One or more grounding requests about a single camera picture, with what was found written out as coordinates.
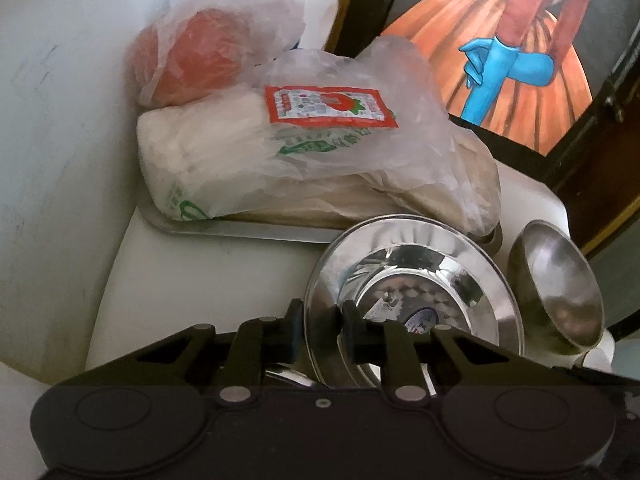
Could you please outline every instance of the white wall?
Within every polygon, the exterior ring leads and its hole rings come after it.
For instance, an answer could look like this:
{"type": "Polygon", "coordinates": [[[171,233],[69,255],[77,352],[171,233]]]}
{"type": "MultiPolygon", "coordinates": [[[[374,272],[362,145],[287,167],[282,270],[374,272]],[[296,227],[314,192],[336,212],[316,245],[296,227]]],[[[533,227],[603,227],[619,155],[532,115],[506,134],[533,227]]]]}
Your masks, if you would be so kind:
{"type": "Polygon", "coordinates": [[[124,51],[165,2],[0,0],[0,361],[41,380],[84,367],[138,180],[124,51]]]}

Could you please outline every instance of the silver screw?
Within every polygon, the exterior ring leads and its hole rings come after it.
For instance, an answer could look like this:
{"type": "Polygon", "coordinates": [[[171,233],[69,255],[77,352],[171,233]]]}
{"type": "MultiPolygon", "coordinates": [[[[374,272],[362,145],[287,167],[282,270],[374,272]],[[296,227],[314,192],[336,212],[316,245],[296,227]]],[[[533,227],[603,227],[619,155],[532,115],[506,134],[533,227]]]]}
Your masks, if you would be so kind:
{"type": "Polygon", "coordinates": [[[331,401],[329,399],[316,400],[316,408],[328,408],[330,406],[331,406],[331,401]]]}
{"type": "Polygon", "coordinates": [[[420,386],[400,386],[396,390],[396,397],[404,402],[420,402],[427,396],[427,392],[420,386]]]}
{"type": "Polygon", "coordinates": [[[220,399],[225,402],[245,402],[251,397],[251,390],[244,386],[227,386],[220,391],[220,399]]]}

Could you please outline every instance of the gray painting background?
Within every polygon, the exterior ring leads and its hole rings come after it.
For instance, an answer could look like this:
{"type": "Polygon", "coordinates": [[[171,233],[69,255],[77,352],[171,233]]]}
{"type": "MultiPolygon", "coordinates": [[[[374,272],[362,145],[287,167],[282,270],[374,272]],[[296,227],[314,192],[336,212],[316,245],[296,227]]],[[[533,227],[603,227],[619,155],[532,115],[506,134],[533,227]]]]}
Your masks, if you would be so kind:
{"type": "MultiPolygon", "coordinates": [[[[387,24],[419,1],[395,0],[387,24]]],[[[558,17],[560,9],[558,5],[549,10],[558,17]]],[[[640,0],[591,0],[574,47],[593,95],[625,53],[639,21],[640,0]]]]}

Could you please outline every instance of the metal tray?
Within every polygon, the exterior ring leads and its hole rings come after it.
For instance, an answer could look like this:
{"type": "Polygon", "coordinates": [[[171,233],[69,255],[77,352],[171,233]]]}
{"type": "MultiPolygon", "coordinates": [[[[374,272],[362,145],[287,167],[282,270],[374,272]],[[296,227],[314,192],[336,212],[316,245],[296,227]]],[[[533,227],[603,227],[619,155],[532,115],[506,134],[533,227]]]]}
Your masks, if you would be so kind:
{"type": "MultiPolygon", "coordinates": [[[[167,218],[156,207],[144,182],[138,188],[138,209],[143,218],[153,227],[175,235],[225,236],[233,238],[258,238],[328,245],[344,231],[257,222],[235,222],[230,220],[201,220],[178,222],[167,218]]],[[[474,240],[489,256],[495,256],[502,246],[500,224],[493,233],[481,240],[474,240]]]]}

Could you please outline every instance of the translucent plastic bag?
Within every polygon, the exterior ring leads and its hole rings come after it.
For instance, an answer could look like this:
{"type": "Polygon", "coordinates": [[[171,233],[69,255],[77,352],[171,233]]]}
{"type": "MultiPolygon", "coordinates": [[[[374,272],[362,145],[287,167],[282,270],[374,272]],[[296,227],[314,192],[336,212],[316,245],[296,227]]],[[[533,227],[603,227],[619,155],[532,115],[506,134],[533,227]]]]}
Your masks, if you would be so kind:
{"type": "Polygon", "coordinates": [[[299,0],[170,0],[169,7],[130,51],[139,102],[148,108],[237,84],[294,47],[305,28],[299,0]]]}
{"type": "MultiPolygon", "coordinates": [[[[297,95],[304,105],[308,96],[297,95]]],[[[360,103],[348,110],[340,99],[338,110],[314,106],[338,123],[363,116],[360,103]]],[[[349,195],[357,202],[359,189],[367,196],[363,214],[373,213],[379,194],[378,214],[417,212],[480,236],[500,216],[490,152],[449,121],[427,62],[409,41],[392,36],[378,38],[355,60],[287,52],[260,67],[254,88],[237,86],[221,98],[142,115],[138,140],[154,202],[174,219],[248,211],[258,219],[267,208],[266,216],[299,218],[305,204],[310,218],[314,210],[331,209],[330,216],[354,218],[357,210],[345,208],[349,195]],[[265,86],[316,87],[329,104],[340,93],[336,88],[350,89],[342,91],[347,96],[377,91],[398,127],[271,122],[265,86]]]]}

